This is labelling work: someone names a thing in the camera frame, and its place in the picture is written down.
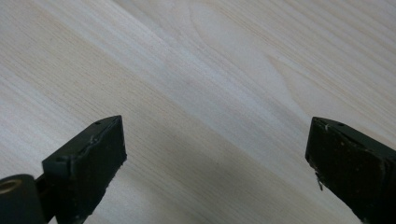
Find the wood grain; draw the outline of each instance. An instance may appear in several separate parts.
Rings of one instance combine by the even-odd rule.
[[[87,223],[360,223],[304,160],[313,116],[396,148],[396,3],[2,1],[0,175],[121,114]]]

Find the wooden board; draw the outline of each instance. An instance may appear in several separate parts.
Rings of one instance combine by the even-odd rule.
[[[313,116],[396,148],[396,3],[2,1],[0,175],[122,115],[86,223],[360,223],[320,191]]]

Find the light wood surface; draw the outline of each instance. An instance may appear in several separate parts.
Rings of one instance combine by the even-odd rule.
[[[6,0],[0,78],[3,177],[123,116],[86,223],[360,223],[304,151],[313,116],[396,148],[396,2]]]

